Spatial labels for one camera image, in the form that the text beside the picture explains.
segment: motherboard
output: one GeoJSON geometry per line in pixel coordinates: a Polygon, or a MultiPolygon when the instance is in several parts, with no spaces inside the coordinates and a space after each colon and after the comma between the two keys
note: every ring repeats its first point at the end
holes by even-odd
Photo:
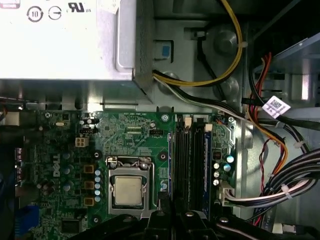
{"type": "Polygon", "coordinates": [[[233,184],[232,117],[160,112],[35,111],[42,139],[23,149],[20,184],[39,198],[35,240],[65,240],[108,219],[182,195],[211,217],[222,182],[233,184]]]}

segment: black wire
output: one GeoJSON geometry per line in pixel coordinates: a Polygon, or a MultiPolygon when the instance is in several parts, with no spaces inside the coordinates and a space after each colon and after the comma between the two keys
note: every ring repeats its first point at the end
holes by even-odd
{"type": "MultiPolygon", "coordinates": [[[[202,43],[203,41],[205,40],[206,38],[205,37],[199,37],[197,42],[196,42],[196,46],[197,46],[197,51],[198,51],[198,54],[197,54],[197,59],[200,63],[202,63],[204,69],[207,71],[207,73],[211,76],[212,79],[216,79],[217,78],[217,75],[215,74],[215,72],[212,70],[212,68],[210,67],[208,61],[207,61],[207,57],[204,53],[204,50],[203,50],[203,46],[202,46],[202,43]]],[[[218,94],[220,96],[220,99],[221,101],[225,101],[227,100],[226,98],[226,95],[221,87],[220,84],[217,84],[216,86],[216,89],[218,91],[218,94]]]]}
{"type": "MultiPolygon", "coordinates": [[[[251,91],[254,94],[255,98],[262,105],[264,105],[266,102],[259,96],[259,93],[258,93],[257,89],[255,88],[254,77],[253,77],[253,73],[254,73],[253,66],[254,66],[253,63],[251,62],[249,65],[249,74],[248,74],[249,85],[250,85],[251,91]]],[[[297,127],[301,127],[301,128],[305,128],[305,129],[312,129],[312,130],[320,131],[320,122],[307,121],[307,120],[296,120],[296,119],[292,119],[292,118],[281,116],[281,115],[278,116],[276,119],[279,120],[280,122],[283,122],[283,123],[291,125],[291,126],[297,126],[297,127]]]]}

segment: white wire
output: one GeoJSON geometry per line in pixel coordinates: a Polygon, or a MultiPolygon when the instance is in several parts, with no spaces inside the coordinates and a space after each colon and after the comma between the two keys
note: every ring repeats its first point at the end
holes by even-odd
{"type": "Polygon", "coordinates": [[[178,94],[175,90],[173,90],[167,83],[165,83],[164,81],[161,81],[160,79],[158,79],[157,77],[153,76],[153,78],[159,82],[160,84],[162,84],[163,86],[165,86],[167,89],[169,89],[176,97],[178,97],[180,100],[184,101],[185,103],[188,104],[193,104],[199,107],[203,107],[203,108],[210,108],[210,109],[216,109],[219,111],[222,111],[236,119],[242,120],[242,121],[246,121],[248,123],[251,123],[249,120],[245,119],[244,117],[238,116],[236,114],[234,114],[232,111],[221,107],[221,106],[216,106],[216,105],[211,105],[211,104],[206,104],[206,103],[202,103],[202,102],[197,102],[197,101],[193,101],[193,100],[189,100],[184,98],[183,96],[181,96],[180,94],[178,94]]]}
{"type": "MultiPolygon", "coordinates": [[[[316,180],[312,180],[310,182],[310,184],[308,184],[305,188],[293,193],[291,196],[292,197],[299,196],[303,192],[308,191],[309,189],[311,189],[314,186],[315,182],[316,182],[316,180]]],[[[252,209],[268,208],[268,207],[274,206],[276,204],[282,203],[286,200],[288,200],[288,197],[284,196],[282,198],[276,199],[276,200],[268,202],[268,203],[260,204],[260,205],[252,205],[252,206],[241,206],[240,205],[239,207],[252,208],[252,209]]]]}
{"type": "MultiPolygon", "coordinates": [[[[292,191],[295,191],[301,187],[303,187],[304,185],[306,185],[308,183],[309,180],[302,180],[300,182],[298,182],[295,186],[293,186],[292,188],[289,189],[289,193],[292,191]]],[[[228,191],[225,192],[225,198],[228,200],[231,200],[233,202],[251,202],[251,201],[259,201],[259,200],[267,200],[267,199],[273,199],[273,198],[277,198],[277,197],[281,197],[286,195],[285,192],[279,192],[273,195],[268,195],[268,196],[258,196],[258,197],[249,197],[249,198],[237,198],[234,196],[231,196],[230,193],[228,191]]]]}

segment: cpu socket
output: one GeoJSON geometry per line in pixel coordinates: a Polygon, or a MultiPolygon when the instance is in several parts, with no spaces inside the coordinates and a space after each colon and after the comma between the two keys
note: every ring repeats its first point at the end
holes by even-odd
{"type": "Polygon", "coordinates": [[[150,183],[154,182],[151,174],[153,179],[155,176],[151,159],[110,156],[106,164],[109,168],[108,213],[140,216],[143,211],[150,210],[150,183]]]}

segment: power connector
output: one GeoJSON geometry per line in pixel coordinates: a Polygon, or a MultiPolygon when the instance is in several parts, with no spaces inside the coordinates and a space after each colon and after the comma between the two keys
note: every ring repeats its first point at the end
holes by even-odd
{"type": "Polygon", "coordinates": [[[85,148],[89,146],[89,137],[76,137],[75,138],[75,147],[76,148],[85,148]]]}
{"type": "Polygon", "coordinates": [[[234,205],[226,198],[226,191],[231,192],[233,195],[235,194],[235,189],[231,187],[229,183],[223,181],[220,183],[218,190],[219,201],[221,202],[222,207],[233,207],[234,205]]]}

